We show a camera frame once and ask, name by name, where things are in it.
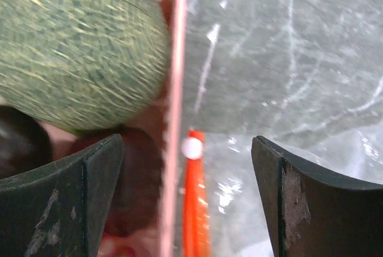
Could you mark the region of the pink plastic basket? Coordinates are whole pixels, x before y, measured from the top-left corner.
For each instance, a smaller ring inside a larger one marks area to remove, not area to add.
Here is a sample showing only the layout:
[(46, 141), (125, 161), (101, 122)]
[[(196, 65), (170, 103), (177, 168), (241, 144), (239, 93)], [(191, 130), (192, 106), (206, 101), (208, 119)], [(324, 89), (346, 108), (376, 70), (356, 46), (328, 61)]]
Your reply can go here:
[(156, 227), (156, 242), (150, 245), (156, 256), (172, 256), (175, 235), (178, 182), (178, 154), (186, 37), (186, 0), (160, 0), (161, 8), (172, 34), (171, 69), (159, 97), (159, 112), (163, 118), (162, 149), (166, 161), (165, 185), (160, 202), (160, 220)]

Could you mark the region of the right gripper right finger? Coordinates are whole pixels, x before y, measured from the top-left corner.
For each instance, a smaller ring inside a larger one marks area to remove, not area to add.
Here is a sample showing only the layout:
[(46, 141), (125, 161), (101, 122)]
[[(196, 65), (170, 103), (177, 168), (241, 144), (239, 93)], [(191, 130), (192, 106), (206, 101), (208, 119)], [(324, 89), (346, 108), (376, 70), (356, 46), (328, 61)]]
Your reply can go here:
[(275, 256), (381, 256), (382, 185), (288, 152), (263, 136), (252, 162)]

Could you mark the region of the clear bag orange zipper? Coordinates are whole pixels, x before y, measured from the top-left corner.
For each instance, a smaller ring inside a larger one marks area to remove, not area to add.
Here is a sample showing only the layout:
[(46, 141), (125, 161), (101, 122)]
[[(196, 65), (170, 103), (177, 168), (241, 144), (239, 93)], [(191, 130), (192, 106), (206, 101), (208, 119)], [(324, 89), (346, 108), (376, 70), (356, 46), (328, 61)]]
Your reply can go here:
[[(366, 181), (382, 182), (382, 125), (359, 127), (290, 151)], [(203, 153), (199, 163), (190, 159)], [(182, 144), (186, 162), (183, 250), (185, 256), (270, 256), (266, 220), (250, 166), (250, 137), (189, 130)]]

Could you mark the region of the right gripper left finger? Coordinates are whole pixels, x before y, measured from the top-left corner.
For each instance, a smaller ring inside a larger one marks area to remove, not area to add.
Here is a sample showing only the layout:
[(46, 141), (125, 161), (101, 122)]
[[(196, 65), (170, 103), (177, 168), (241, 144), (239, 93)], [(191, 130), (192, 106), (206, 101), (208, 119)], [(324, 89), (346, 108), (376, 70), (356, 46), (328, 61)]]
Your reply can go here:
[(123, 156), (115, 134), (1, 180), (1, 256), (96, 256)]

